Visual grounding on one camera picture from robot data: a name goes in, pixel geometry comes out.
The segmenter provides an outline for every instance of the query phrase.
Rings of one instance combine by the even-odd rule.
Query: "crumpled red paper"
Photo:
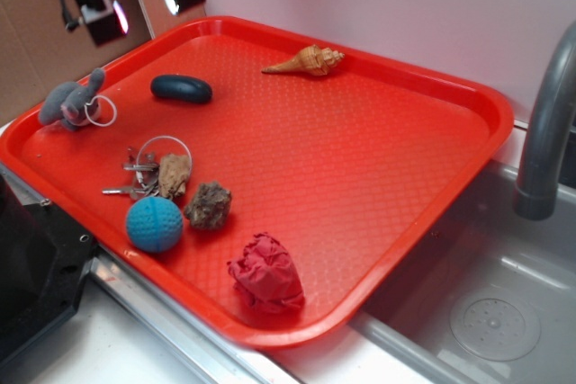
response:
[[[234,288],[254,310],[277,314],[300,309],[304,292],[288,251],[268,233],[254,235],[241,258],[228,262]]]

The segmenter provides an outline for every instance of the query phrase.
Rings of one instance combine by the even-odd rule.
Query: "orange plastic tray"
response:
[[[329,76],[262,67],[317,43],[346,53]],[[420,67],[230,17],[189,22],[105,67],[109,128],[42,128],[40,107],[0,138],[0,160],[99,242],[227,337],[256,348],[301,344],[344,323],[504,142],[512,111],[494,90]],[[160,74],[210,83],[205,105],[159,100]],[[171,135],[192,177],[232,191],[226,227],[187,225],[161,255],[134,248],[127,147]],[[150,150],[184,153],[170,141]],[[267,231],[291,253],[306,297],[298,314],[258,315],[233,290],[227,261]]]

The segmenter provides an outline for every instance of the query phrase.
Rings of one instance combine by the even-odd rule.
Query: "gray stuffed elephant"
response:
[[[98,67],[92,71],[86,86],[72,81],[58,85],[49,93],[40,108],[40,123],[50,125],[60,121],[62,126],[69,130],[77,130],[86,125],[89,120],[86,118],[85,106],[96,96],[104,79],[104,70]],[[97,101],[87,107],[91,119],[98,117],[100,106]]]

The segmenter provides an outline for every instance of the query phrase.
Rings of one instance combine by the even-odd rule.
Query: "blue crocheted ball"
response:
[[[146,252],[164,252],[178,243],[183,230],[180,209],[161,197],[137,201],[126,217],[130,241]]]

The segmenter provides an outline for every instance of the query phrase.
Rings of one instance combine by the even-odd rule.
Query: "sink drain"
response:
[[[467,351],[497,362],[525,356],[540,337],[535,311],[497,288],[477,290],[457,300],[450,313],[450,327]]]

